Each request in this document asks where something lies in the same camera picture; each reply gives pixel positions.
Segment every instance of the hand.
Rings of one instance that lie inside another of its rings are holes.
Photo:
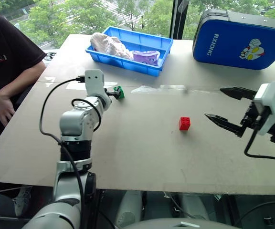
[[[10,98],[0,94],[0,122],[6,126],[14,113]]]
[[[254,47],[257,47],[257,46],[260,46],[262,43],[260,42],[260,40],[259,39],[252,39],[251,41],[250,41],[250,47],[251,48],[254,48]]]

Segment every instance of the black cable connector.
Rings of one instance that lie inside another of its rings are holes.
[[[85,82],[85,76],[76,77],[75,80],[80,82],[80,83],[84,83]]]

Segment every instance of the black cable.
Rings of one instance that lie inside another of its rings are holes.
[[[44,103],[43,103],[43,106],[42,106],[42,110],[41,110],[41,115],[40,115],[40,123],[39,123],[39,129],[40,129],[40,132],[43,134],[43,135],[46,135],[46,136],[50,136],[52,137],[56,142],[58,142],[58,144],[64,149],[65,153],[67,154],[70,162],[71,162],[71,165],[74,169],[74,173],[75,173],[75,176],[77,178],[77,182],[78,182],[78,186],[79,186],[79,193],[80,193],[80,204],[81,204],[81,219],[80,219],[80,225],[81,225],[81,228],[82,229],[85,229],[85,205],[84,205],[84,190],[83,190],[83,187],[82,187],[82,182],[81,182],[81,179],[80,179],[80,175],[79,175],[79,172],[78,172],[78,169],[75,165],[75,162],[70,154],[70,152],[67,150],[67,148],[62,144],[62,141],[56,137],[55,135],[53,134],[50,134],[50,133],[47,133],[47,132],[44,132],[43,131],[43,128],[42,128],[42,120],[43,120],[43,113],[44,113],[44,108],[45,108],[45,105],[46,105],[46,102],[49,98],[49,96],[53,93],[53,91],[60,87],[61,85],[65,84],[65,83],[68,83],[68,82],[71,82],[71,81],[80,81],[81,82],[82,77],[80,78],[76,78],[76,79],[71,79],[71,80],[67,80],[67,81],[64,81],[60,84],[58,84],[57,86],[55,86],[49,93],[48,95],[46,96],[45,100],[44,100]]]
[[[98,109],[91,102],[89,102],[89,101],[87,101],[85,99],[73,99],[72,102],[71,102],[72,106],[75,106],[74,102],[76,102],[76,101],[85,102],[85,103],[89,104],[96,111],[96,113],[98,115],[98,125],[94,129],[94,132],[95,132],[100,127],[100,125],[101,125],[101,116],[100,116],[100,113],[99,113]]]
[[[253,142],[254,139],[255,139],[255,136],[256,136],[257,132],[258,132],[258,129],[257,129],[257,128],[254,129],[254,131],[253,131],[253,133],[252,133],[252,135],[251,135],[251,138],[250,138],[250,140],[249,140],[249,142],[248,142],[246,148],[244,149],[244,154],[245,154],[246,156],[253,157],[253,158],[267,158],[267,159],[275,160],[275,156],[252,155],[252,154],[249,154],[249,153],[248,153],[248,151],[249,151],[249,149],[250,149],[250,147],[251,147],[251,145],[252,145],[252,142]]]
[[[115,229],[116,226],[112,223],[112,221],[99,208],[97,210],[105,218],[105,220],[109,223],[111,228]]]
[[[240,216],[240,218],[232,226],[236,227],[236,225],[239,224],[243,220],[243,218],[245,218],[252,211],[254,211],[254,210],[256,210],[256,209],[258,209],[258,208],[260,208],[262,206],[271,205],[271,204],[275,204],[275,201],[266,202],[266,203],[259,204],[259,205],[255,206],[254,208],[250,209],[249,211],[247,211],[246,213],[244,213],[242,216]]]
[[[50,133],[47,133],[47,132],[44,132],[43,131],[43,128],[42,128],[42,120],[43,120],[43,113],[44,113],[44,108],[45,108],[45,105],[46,105],[46,102],[48,100],[48,98],[50,97],[50,95],[53,93],[54,90],[56,90],[58,87],[60,87],[61,85],[65,84],[65,83],[68,83],[68,82],[71,82],[71,81],[76,81],[76,79],[71,79],[71,80],[67,80],[67,81],[64,81],[60,84],[58,84],[57,86],[55,86],[49,93],[48,95],[46,96],[45,100],[44,100],[44,103],[43,103],[43,106],[42,106],[42,110],[41,110],[41,114],[40,114],[40,122],[39,122],[39,129],[40,129],[40,132],[41,134],[43,135],[46,135],[46,136],[50,136],[52,137],[53,139],[55,139],[55,141],[57,141],[59,143],[59,138],[57,138],[55,135],[53,134],[50,134]]]
[[[195,218],[196,218],[196,217],[194,217],[193,215],[189,214],[188,212],[184,211],[183,208],[181,208],[181,207],[179,206],[179,204],[177,204],[177,202],[175,201],[175,199],[174,199],[172,196],[166,195],[165,192],[164,192],[164,195],[165,195],[166,197],[170,198],[171,201],[176,205],[176,207],[177,207],[183,214],[187,215],[188,217],[190,217],[190,218],[192,218],[192,219],[195,219]]]

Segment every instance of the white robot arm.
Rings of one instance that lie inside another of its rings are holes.
[[[94,127],[100,124],[102,115],[111,105],[110,95],[118,98],[122,90],[109,93],[104,89],[104,75],[100,70],[85,72],[88,96],[74,108],[65,112],[60,119],[61,142],[74,160],[83,186],[81,200],[78,180],[63,147],[57,162],[53,203],[43,207],[24,229],[79,229],[81,227],[81,202],[90,203],[95,195],[96,176],[90,172],[92,166],[91,141]]]

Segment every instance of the black t-shirt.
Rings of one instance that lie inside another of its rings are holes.
[[[36,44],[0,16],[0,89],[44,57],[45,53]]]

